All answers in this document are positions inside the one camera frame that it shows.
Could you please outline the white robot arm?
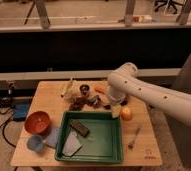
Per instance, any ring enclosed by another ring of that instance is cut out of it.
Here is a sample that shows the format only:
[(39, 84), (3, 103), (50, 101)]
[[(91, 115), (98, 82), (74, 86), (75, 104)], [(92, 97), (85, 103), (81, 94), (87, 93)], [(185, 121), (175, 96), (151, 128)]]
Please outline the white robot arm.
[(117, 102), (132, 95), (191, 127), (191, 94), (141, 81), (136, 78), (137, 72), (131, 62), (110, 72), (107, 77), (109, 98)]

